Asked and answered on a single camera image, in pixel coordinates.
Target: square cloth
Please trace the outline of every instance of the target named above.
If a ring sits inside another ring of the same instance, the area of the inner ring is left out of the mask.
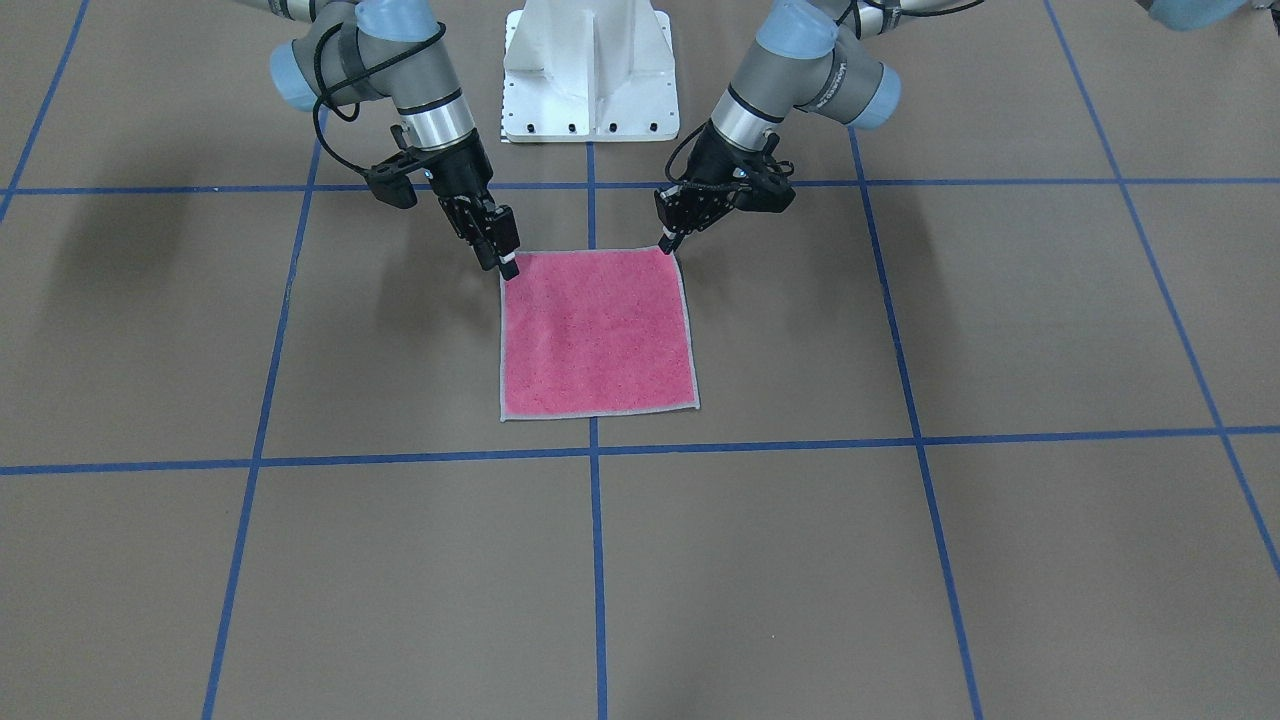
[[[689,309],[657,247],[524,252],[502,283],[502,419],[698,407]]]

